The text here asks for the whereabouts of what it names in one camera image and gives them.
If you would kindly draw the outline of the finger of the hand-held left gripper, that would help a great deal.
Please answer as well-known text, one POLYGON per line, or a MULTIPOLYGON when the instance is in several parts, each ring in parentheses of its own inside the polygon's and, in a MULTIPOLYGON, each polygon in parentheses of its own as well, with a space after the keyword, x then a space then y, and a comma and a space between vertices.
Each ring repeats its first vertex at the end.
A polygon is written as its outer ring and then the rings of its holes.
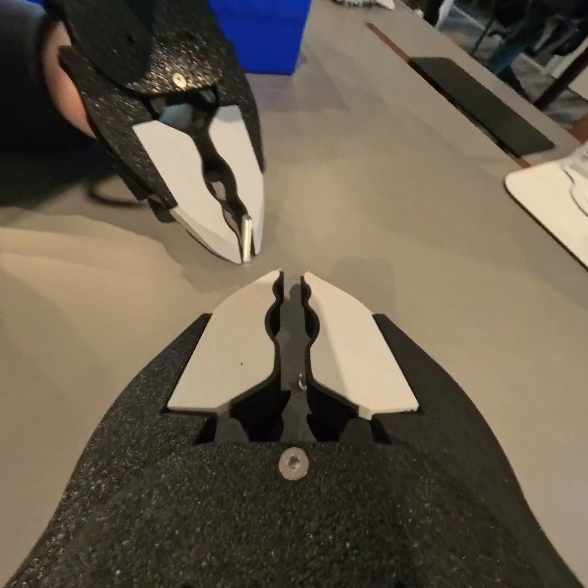
POLYGON ((170 209, 174 220, 213 254, 241 264, 238 237, 206 185, 192 138, 159 121, 139 123, 133 130, 175 201, 170 209))
POLYGON ((237 202, 232 209, 241 219, 250 215, 254 223, 254 256, 261 251, 265 220, 265 185, 252 139, 237 105, 220 107, 209 127, 212 144, 231 173, 235 188, 226 193, 237 202))

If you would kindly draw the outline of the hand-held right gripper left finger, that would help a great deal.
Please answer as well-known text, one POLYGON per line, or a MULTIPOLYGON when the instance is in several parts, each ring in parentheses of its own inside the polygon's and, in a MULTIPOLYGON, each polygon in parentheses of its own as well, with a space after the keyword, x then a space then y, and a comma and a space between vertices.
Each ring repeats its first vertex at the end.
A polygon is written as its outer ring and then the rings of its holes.
POLYGON ((284 275, 270 271, 225 298, 210 316, 167 408, 265 420, 281 404, 284 275))

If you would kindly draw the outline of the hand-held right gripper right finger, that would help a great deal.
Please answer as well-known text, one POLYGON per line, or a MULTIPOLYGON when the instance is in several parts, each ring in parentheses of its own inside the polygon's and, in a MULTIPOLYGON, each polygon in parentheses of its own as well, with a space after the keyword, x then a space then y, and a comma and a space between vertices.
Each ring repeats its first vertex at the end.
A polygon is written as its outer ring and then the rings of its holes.
POLYGON ((310 335, 307 385, 366 420, 417 411, 419 402, 373 313, 311 272, 302 276, 301 286, 305 310, 318 328, 310 335))

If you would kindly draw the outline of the silver metal bolt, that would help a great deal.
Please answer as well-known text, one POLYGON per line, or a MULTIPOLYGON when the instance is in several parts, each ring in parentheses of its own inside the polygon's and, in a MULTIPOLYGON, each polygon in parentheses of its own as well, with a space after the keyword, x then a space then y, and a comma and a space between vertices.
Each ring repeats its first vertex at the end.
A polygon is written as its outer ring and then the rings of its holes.
POLYGON ((241 257, 242 263, 250 263, 254 256, 254 223, 250 215, 244 214, 241 219, 241 257))

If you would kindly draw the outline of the person's left forearm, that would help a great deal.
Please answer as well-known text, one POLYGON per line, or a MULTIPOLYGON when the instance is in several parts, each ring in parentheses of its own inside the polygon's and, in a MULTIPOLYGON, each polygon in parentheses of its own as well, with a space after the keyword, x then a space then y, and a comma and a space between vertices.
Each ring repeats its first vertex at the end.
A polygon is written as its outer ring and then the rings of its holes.
POLYGON ((45 143, 60 116, 43 76, 51 19, 38 4, 1 1, 1 150, 45 143))

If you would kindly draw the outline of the person's left hand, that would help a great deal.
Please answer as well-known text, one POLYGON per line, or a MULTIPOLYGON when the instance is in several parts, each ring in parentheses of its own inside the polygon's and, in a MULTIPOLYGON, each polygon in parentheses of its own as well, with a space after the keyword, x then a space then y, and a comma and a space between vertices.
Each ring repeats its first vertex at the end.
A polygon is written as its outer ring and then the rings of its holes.
POLYGON ((81 96, 59 62, 60 50, 70 44, 63 23, 51 24, 40 47, 43 79, 51 101, 62 117, 84 135, 95 139, 81 96))

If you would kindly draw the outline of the blue plastic bin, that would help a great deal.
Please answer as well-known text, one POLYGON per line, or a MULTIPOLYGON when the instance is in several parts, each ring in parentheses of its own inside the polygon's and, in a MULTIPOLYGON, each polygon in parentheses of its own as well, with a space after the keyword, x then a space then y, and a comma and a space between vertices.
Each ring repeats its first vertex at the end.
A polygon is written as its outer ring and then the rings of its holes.
POLYGON ((245 73, 294 73, 312 1, 208 3, 245 73))

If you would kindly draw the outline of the white document stand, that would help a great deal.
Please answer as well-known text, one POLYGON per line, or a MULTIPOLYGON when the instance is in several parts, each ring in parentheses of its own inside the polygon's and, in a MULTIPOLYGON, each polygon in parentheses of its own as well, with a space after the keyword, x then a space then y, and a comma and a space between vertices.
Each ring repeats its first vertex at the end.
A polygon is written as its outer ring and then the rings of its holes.
POLYGON ((509 195, 587 268, 587 143, 562 159, 508 174, 509 195))

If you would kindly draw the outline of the black office chair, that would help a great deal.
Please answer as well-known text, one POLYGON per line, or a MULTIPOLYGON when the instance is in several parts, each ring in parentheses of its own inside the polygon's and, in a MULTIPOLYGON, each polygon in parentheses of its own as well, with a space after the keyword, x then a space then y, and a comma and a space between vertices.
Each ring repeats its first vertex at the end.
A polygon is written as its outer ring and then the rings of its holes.
POLYGON ((486 68, 524 99, 530 99, 512 64, 540 41, 547 25, 556 22, 548 44, 556 56, 573 53, 587 36, 587 1, 506 1, 502 20, 510 26, 486 68))

